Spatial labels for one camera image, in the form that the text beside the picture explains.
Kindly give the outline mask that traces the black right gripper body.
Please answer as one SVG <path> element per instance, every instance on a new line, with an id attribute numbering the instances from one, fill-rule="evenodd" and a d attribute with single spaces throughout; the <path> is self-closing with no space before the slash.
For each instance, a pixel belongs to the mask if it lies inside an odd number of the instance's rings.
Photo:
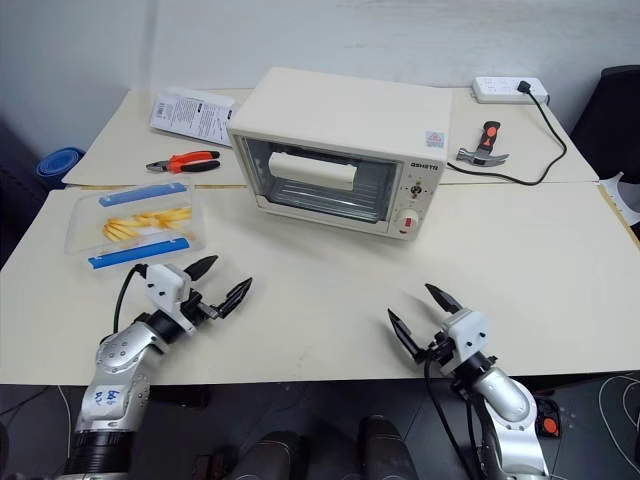
<path id="1" fill-rule="evenodd" d="M 456 344 L 445 330 L 439 330 L 428 346 L 430 358 L 439 365 L 441 374 L 451 374 L 455 370 Z"/>

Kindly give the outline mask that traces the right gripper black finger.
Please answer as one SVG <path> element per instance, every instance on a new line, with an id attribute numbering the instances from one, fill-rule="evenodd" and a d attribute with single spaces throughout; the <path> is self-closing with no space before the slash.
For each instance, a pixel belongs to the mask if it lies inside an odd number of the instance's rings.
<path id="1" fill-rule="evenodd" d="M 412 338 L 412 333 L 406 324 L 391 309 L 387 310 L 393 331 L 416 364 L 421 364 L 426 360 L 426 350 L 419 347 Z"/>
<path id="2" fill-rule="evenodd" d="M 456 314 L 463 309 L 463 306 L 453 296 L 439 287 L 426 283 L 425 288 L 445 312 Z"/>

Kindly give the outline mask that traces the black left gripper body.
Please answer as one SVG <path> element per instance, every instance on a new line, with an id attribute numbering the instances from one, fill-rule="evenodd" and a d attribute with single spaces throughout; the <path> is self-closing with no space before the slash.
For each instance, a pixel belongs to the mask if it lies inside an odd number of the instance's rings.
<path id="1" fill-rule="evenodd" d="M 194 326 L 201 325 L 205 320 L 215 320 L 221 317 L 220 309 L 214 305 L 208 305 L 203 301 L 202 295 L 191 289 L 186 301 L 180 305 L 183 316 Z"/>

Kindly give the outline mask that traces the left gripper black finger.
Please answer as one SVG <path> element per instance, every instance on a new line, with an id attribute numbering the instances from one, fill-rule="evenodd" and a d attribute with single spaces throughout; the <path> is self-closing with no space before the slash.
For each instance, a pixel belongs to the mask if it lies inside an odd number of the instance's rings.
<path id="1" fill-rule="evenodd" d="M 241 302 L 244 300 L 244 297 L 248 293 L 252 282 L 253 282 L 253 278 L 249 277 L 246 280 L 235 285 L 226 294 L 224 302 L 216 307 L 218 318 L 226 318 L 230 313 L 232 313 L 235 310 L 236 307 L 238 307 L 241 304 Z"/>
<path id="2" fill-rule="evenodd" d="M 211 269 L 217 260 L 217 255 L 203 257 L 186 267 L 184 272 L 192 281 L 198 281 Z"/>

